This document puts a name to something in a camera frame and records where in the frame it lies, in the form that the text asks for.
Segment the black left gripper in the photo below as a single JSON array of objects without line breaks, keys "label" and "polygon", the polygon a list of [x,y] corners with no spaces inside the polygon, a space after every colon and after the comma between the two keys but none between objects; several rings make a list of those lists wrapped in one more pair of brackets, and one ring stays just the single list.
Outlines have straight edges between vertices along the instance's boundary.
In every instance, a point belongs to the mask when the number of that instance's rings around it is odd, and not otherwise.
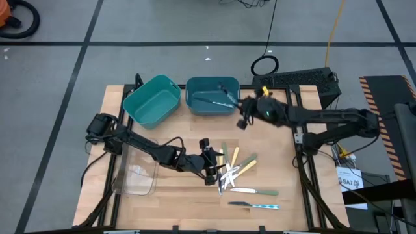
[{"label": "black left gripper", "polygon": [[190,172],[204,180],[206,186],[214,185],[217,174],[221,174],[225,166],[217,165],[216,157],[224,156],[223,153],[215,151],[209,145],[209,139],[203,138],[199,141],[201,153],[199,155],[187,155],[186,147],[181,146],[181,171]]}]

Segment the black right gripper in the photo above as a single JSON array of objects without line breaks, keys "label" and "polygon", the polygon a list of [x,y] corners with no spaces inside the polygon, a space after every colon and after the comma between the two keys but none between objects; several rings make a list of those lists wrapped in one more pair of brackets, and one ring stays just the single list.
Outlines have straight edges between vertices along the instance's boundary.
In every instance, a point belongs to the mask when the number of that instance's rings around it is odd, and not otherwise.
[{"label": "black right gripper", "polygon": [[260,98],[264,96],[262,87],[256,88],[254,94],[255,97],[247,96],[244,99],[232,97],[232,102],[236,103],[234,106],[242,116],[242,119],[237,122],[237,127],[240,129],[246,129],[248,125],[253,125],[255,118],[265,121],[265,117],[257,109]]}]

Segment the dark blue plastic bin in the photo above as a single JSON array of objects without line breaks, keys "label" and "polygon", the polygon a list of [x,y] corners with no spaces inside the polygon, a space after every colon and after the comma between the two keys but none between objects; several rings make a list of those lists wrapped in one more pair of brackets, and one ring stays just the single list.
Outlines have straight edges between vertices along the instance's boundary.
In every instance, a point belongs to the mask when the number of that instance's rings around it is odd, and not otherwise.
[{"label": "dark blue plastic bin", "polygon": [[193,98],[206,98],[219,103],[232,104],[230,99],[218,87],[223,84],[235,98],[240,98],[240,84],[234,77],[193,77],[186,83],[185,100],[191,113],[199,116],[222,116],[235,112],[220,105],[198,101]]}]

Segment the black computer case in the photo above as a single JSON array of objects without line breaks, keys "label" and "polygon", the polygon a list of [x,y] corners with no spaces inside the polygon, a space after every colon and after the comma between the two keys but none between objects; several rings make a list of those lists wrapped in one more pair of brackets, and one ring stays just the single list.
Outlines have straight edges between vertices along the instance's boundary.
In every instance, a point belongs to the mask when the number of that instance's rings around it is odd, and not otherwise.
[{"label": "black computer case", "polygon": [[328,67],[258,75],[253,77],[252,84],[268,88],[293,84],[316,86],[324,109],[341,95],[337,74]]}]

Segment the clear plastic bin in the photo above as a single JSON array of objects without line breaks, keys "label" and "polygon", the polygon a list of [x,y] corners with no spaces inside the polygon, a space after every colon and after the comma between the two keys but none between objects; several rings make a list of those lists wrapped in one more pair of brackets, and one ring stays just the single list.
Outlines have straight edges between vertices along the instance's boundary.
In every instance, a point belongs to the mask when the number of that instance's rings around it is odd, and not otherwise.
[{"label": "clear plastic bin", "polygon": [[116,194],[147,196],[155,190],[159,164],[152,156],[126,143],[112,190]]}]

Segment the teal green plastic bin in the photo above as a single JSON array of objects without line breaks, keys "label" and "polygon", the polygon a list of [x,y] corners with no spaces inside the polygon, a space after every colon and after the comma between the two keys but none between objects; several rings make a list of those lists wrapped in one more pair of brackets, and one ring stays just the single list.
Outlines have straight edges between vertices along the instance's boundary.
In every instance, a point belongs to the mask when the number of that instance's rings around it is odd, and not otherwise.
[{"label": "teal green plastic bin", "polygon": [[132,92],[123,101],[123,109],[145,129],[154,129],[181,103],[181,89],[170,78],[158,75]]}]

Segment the yellow power plug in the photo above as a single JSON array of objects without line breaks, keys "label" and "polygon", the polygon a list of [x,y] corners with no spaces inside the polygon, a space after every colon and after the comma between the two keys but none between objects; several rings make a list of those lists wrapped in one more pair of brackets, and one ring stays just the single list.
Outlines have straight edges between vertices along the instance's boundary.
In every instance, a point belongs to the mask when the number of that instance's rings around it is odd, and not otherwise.
[{"label": "yellow power plug", "polygon": [[338,145],[338,150],[339,150],[339,157],[341,159],[350,160],[350,161],[356,160],[356,156],[353,153],[348,152],[342,146]]}]

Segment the white paper sign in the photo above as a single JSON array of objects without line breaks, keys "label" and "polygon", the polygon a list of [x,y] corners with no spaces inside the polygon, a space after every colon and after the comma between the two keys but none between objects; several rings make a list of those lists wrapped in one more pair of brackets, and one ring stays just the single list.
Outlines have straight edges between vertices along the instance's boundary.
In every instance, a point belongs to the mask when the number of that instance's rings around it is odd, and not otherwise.
[{"label": "white paper sign", "polygon": [[340,166],[337,166],[336,170],[342,192],[362,189],[364,187],[360,170]]}]

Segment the black hazard-striped platform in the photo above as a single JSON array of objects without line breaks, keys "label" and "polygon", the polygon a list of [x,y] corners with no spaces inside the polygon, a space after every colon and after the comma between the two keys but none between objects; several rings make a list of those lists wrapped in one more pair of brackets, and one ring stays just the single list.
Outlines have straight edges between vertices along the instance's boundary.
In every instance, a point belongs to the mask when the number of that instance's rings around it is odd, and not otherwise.
[{"label": "black hazard-striped platform", "polygon": [[393,112],[398,103],[416,101],[416,92],[404,75],[361,76],[359,82],[369,109],[380,116],[380,138],[397,180],[411,179],[400,128]]}]

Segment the black metal stand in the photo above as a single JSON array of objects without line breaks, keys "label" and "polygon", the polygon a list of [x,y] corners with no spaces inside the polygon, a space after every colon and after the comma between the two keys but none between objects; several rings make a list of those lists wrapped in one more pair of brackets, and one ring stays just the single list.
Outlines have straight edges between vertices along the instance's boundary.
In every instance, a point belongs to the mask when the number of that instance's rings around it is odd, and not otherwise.
[{"label": "black metal stand", "polygon": [[408,234],[416,234],[416,177],[356,190],[345,189],[345,205],[399,200],[401,212],[393,211],[393,214],[406,224]]}]

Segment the orange vacuum cleaner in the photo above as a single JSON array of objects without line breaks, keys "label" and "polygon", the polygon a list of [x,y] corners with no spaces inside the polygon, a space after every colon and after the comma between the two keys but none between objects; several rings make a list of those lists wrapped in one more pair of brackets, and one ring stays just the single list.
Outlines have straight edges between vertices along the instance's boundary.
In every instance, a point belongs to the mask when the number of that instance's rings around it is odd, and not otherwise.
[{"label": "orange vacuum cleaner", "polygon": [[11,17],[11,9],[7,0],[0,0],[0,28],[6,25],[6,20]]}]

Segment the black aluminium table frame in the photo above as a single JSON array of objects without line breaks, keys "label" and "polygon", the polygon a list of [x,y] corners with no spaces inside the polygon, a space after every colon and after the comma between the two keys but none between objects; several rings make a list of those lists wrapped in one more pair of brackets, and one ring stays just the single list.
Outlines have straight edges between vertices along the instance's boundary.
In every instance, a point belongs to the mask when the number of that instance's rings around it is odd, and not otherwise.
[{"label": "black aluminium table frame", "polygon": [[[187,153],[200,154],[198,142],[209,138],[210,145],[219,150],[222,143],[228,146],[229,157],[239,147],[237,163],[251,154],[258,154],[257,164],[240,175],[238,187],[276,190],[278,196],[245,194],[226,191],[218,194],[216,186],[205,186],[204,181],[192,173],[179,173],[157,166],[158,176],[151,192],[145,196],[115,194],[107,205],[104,224],[115,224],[116,229],[180,231],[305,231],[308,228],[306,210],[298,170],[293,167],[295,155],[292,130],[274,127],[255,120],[245,131],[236,123],[241,119],[238,111],[227,116],[193,115],[185,102],[186,92],[181,91],[179,108],[155,129],[147,130],[133,121],[133,130],[158,143],[179,136]],[[73,224],[84,221],[103,195],[109,164],[115,163],[112,177],[116,177],[120,157],[104,156],[85,175]],[[327,155],[314,157],[320,194],[327,206],[344,225],[349,221],[343,201],[337,170]],[[276,204],[280,210],[246,208],[228,202]]]}]

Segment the grey metal post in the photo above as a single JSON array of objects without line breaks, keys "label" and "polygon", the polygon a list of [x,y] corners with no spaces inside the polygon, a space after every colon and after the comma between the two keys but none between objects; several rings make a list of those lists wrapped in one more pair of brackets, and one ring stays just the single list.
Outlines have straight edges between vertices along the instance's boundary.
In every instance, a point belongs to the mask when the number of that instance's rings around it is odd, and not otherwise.
[{"label": "grey metal post", "polygon": [[416,234],[416,101],[395,104],[395,114],[410,174],[401,186],[402,210],[408,234]]}]

